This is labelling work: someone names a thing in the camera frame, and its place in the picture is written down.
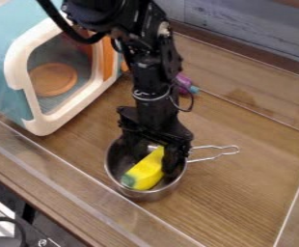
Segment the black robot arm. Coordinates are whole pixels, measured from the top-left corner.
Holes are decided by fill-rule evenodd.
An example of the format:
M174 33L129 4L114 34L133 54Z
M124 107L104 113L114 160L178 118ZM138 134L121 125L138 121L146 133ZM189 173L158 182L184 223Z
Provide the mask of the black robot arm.
M192 132L177 119L177 53L168 17L154 0L36 0L56 26L74 41L92 44L110 39L124 55L132 76L134 106L117 108L121 139L129 148L150 141L164 146L162 172L184 163Z

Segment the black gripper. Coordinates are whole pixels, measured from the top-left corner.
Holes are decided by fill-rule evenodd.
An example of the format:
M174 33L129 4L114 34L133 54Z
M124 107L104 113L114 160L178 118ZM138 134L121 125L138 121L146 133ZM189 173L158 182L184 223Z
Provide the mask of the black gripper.
M164 145L162 172L176 175L189 155L192 132L177 119L178 92L165 90L160 95L132 91L136 106L120 106L117 139L118 162L126 171L148 154L148 141Z

